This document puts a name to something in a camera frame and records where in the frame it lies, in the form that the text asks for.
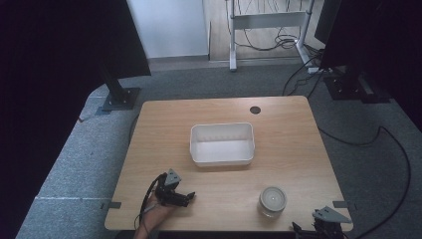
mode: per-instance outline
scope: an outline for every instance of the jar lid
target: jar lid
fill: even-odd
[[[288,198],[282,189],[270,186],[261,193],[260,200],[265,208],[278,212],[285,209]]]

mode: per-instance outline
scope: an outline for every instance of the wooden table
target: wooden table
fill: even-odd
[[[261,112],[254,115],[251,107]],[[249,122],[255,156],[247,166],[203,168],[189,152],[196,124]],[[105,227],[133,230],[148,186],[173,168],[182,178],[176,192],[195,191],[188,207],[178,208],[160,230],[292,231],[292,222],[314,230],[315,209],[342,201],[340,188],[304,97],[242,98],[147,102],[142,106],[121,170]],[[261,191],[276,185],[288,202],[280,218],[257,210]],[[347,209],[335,209],[350,218]],[[352,228],[342,224],[343,230]]]

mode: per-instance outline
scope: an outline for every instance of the gray carpet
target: gray carpet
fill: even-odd
[[[289,76],[300,65],[209,68],[153,72],[152,77],[120,80],[124,87],[141,87],[134,110],[96,116],[108,93],[94,91],[81,112],[62,153],[23,223],[18,238],[113,238],[104,228],[127,152],[130,127],[146,101],[280,96]],[[307,76],[302,71],[295,79]],[[317,77],[294,95],[307,96]],[[287,92],[293,88],[293,80]],[[401,107],[391,104],[332,101],[322,81],[310,97],[317,125],[352,142],[370,141],[380,125],[401,142],[411,167],[408,195],[397,213],[365,238],[420,238],[422,235],[422,133]],[[335,175],[350,210],[355,238],[387,216],[406,184],[406,161],[400,147],[382,131],[369,146],[351,146],[321,134]]]

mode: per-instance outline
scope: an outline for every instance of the black cable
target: black cable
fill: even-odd
[[[275,9],[273,9],[273,8],[271,7],[270,0],[267,0],[267,4],[268,4],[268,7],[270,8],[271,12],[272,12],[272,13],[276,13]]]
[[[304,67],[307,65],[307,63],[309,63],[310,61],[312,61],[315,57],[310,58],[307,62],[305,62],[297,71],[295,71],[290,77],[289,79],[286,81],[284,87],[283,87],[283,91],[282,91],[282,96],[285,95],[285,91],[286,91],[286,87],[289,84],[289,81],[292,80],[292,78]]]
[[[149,231],[148,231],[148,229],[146,228],[145,220],[142,220],[142,225],[143,225],[143,227],[145,228],[146,238],[148,238],[148,239],[149,239]]]
[[[342,143],[345,143],[345,144],[349,144],[349,145],[354,145],[354,146],[367,146],[367,145],[370,145],[370,144],[372,144],[372,143],[374,143],[377,139],[378,139],[378,137],[379,137],[379,134],[380,134],[380,132],[381,132],[381,130],[383,129],[384,131],[386,131],[389,135],[390,135],[390,137],[396,142],[396,144],[400,147],[400,150],[402,151],[402,153],[403,153],[403,155],[404,155],[404,157],[405,157],[405,159],[406,159],[406,169],[407,169],[407,178],[406,178],[406,186],[405,186],[405,189],[404,189],[404,191],[403,191],[403,194],[401,195],[401,198],[400,198],[400,200],[399,200],[399,202],[397,203],[397,205],[394,207],[394,209],[392,210],[392,212],[390,213],[390,214],[388,214],[388,216],[386,216],[382,221],[380,221],[378,224],[376,224],[375,226],[373,226],[373,227],[371,227],[371,228],[369,228],[368,230],[366,230],[365,232],[363,232],[363,233],[361,233],[360,235],[358,235],[355,239],[360,239],[360,238],[362,238],[362,237],[364,237],[364,236],[366,236],[366,235],[368,235],[369,233],[371,233],[371,232],[373,232],[373,231],[375,231],[376,229],[378,229],[381,225],[383,225],[384,223],[386,223],[388,220],[390,220],[396,213],[397,213],[397,211],[398,211],[398,209],[401,207],[401,205],[403,204],[403,202],[404,202],[404,199],[406,198],[406,196],[407,196],[407,192],[409,191],[409,187],[410,187],[410,181],[411,181],[411,178],[412,178],[412,168],[411,168],[411,165],[410,165],[410,160],[409,160],[409,156],[407,155],[407,153],[406,153],[406,150],[404,149],[404,147],[403,147],[403,145],[400,143],[400,141],[399,140],[397,140],[397,138],[387,129],[387,128],[385,128],[384,126],[380,126],[379,128],[378,128],[378,132],[377,132],[377,134],[376,134],[376,136],[372,139],[372,140],[370,140],[369,142],[364,142],[364,143],[356,143],[356,142],[349,142],[349,141],[345,141],[345,140],[342,140],[342,139],[340,139],[340,138],[338,138],[338,137],[335,137],[335,136],[332,136],[331,134],[328,134],[327,132],[325,132],[324,130],[322,130],[320,127],[318,128],[319,129],[319,131],[321,131],[321,132],[323,132],[325,135],[327,135],[327,136],[329,136],[329,137],[331,137],[331,138],[333,138],[333,139],[335,139],[335,140],[337,140],[337,141],[339,141],[339,142],[342,142]]]
[[[232,35],[232,32],[230,31],[230,24],[229,24],[229,9],[227,7],[227,1],[226,0],[226,19],[227,19],[227,29],[229,30],[229,35]]]
[[[317,88],[317,84],[319,83],[319,80],[321,79],[322,75],[325,73],[325,71],[322,71],[319,75],[319,77],[316,80],[316,84],[314,85],[313,89],[310,91],[310,93],[307,96],[307,99],[309,99],[311,97],[311,95],[313,94],[313,92],[315,91],[315,89]]]
[[[378,132],[376,133],[376,136],[373,139],[371,139],[370,141],[368,141],[368,142],[350,142],[350,141],[343,140],[339,137],[333,136],[333,135],[327,133],[325,130],[323,130],[320,127],[318,127],[317,129],[319,129],[319,131],[321,131],[323,134],[325,134],[325,135],[327,135],[327,136],[329,136],[329,137],[331,137],[331,138],[333,138],[333,139],[335,139],[339,142],[342,142],[342,143],[348,144],[348,145],[352,145],[352,146],[369,146],[369,145],[373,144],[378,139],[379,134],[381,133],[381,126],[380,126],[378,128]]]
[[[384,131],[386,131],[391,136],[391,138],[393,138],[393,140],[397,143],[397,145],[400,147],[400,150],[403,152],[403,154],[405,156],[405,159],[406,159],[406,169],[407,169],[406,187],[404,189],[403,194],[401,195],[400,201],[398,202],[398,204],[396,205],[396,207],[394,208],[394,210],[387,217],[385,217],[384,220],[382,220],[381,222],[379,222],[378,224],[376,224],[375,226],[373,226],[369,230],[363,232],[362,234],[360,234],[359,236],[357,236],[355,239],[362,238],[362,237],[368,235],[369,233],[375,231],[381,225],[383,225],[385,222],[387,222],[388,220],[390,220],[394,216],[394,214],[396,214],[396,212],[401,207],[401,205],[404,202],[404,199],[407,196],[407,192],[409,191],[409,187],[410,187],[410,181],[412,179],[412,168],[410,166],[409,156],[407,155],[406,150],[404,149],[403,145],[400,143],[399,140],[397,140],[397,138],[387,128],[385,128],[383,126],[380,126],[379,128],[384,129]]]
[[[312,54],[312,55],[320,55],[321,53],[323,53],[323,49],[316,49],[311,47],[310,45],[304,43],[304,46],[308,49],[308,51]]]
[[[274,50],[276,48],[279,48],[279,47],[282,47],[284,49],[290,49],[290,48],[294,47],[295,46],[295,43],[296,43],[296,41],[295,41],[296,37],[295,36],[293,36],[293,35],[280,35],[280,31],[281,31],[280,30],[279,31],[279,34],[277,35],[277,37],[275,39],[276,45],[274,47],[270,47],[270,48],[258,48],[258,47],[255,47],[251,43],[251,41],[249,40],[249,37],[248,37],[248,35],[246,33],[246,30],[244,29],[243,31],[245,33],[245,37],[246,37],[246,40],[248,41],[248,44],[249,45],[243,45],[243,44],[238,44],[238,43],[236,43],[236,45],[238,45],[240,47],[252,48],[252,49],[257,50],[257,51],[267,52],[267,51],[272,51],[272,50]],[[283,39],[282,37],[293,37],[295,39]]]
[[[248,6],[246,7],[245,14],[248,12],[249,6],[251,5],[252,0],[249,1]]]
[[[134,227],[136,229],[136,219],[139,218],[139,226],[140,226],[140,222],[142,221],[142,213],[145,210],[146,207],[146,202],[148,201],[149,198],[149,194],[152,191],[152,188],[154,187],[155,183],[158,181],[158,179],[162,176],[162,174],[160,174],[159,176],[157,176],[157,178],[155,178],[155,180],[152,181],[151,185],[149,185],[148,190],[146,191],[145,197],[143,198],[142,201],[142,205],[140,206],[140,211],[139,214],[136,216],[136,218],[134,219]]]
[[[238,0],[238,9],[239,9],[239,15],[242,15],[242,11],[240,10],[240,3],[239,3],[239,0]]]
[[[276,10],[276,12],[279,12],[279,4],[276,2],[276,0],[273,0],[273,5],[274,5],[274,9]]]
[[[318,72],[313,73],[313,74],[307,76],[304,79],[297,80],[296,83],[295,83],[295,87],[293,88],[293,90],[290,93],[287,94],[287,96],[291,96],[298,89],[298,87],[307,85],[309,80],[312,79],[317,73]]]

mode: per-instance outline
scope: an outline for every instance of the white container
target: white container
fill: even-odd
[[[198,124],[190,134],[190,154],[198,166],[246,165],[254,157],[248,122]]]

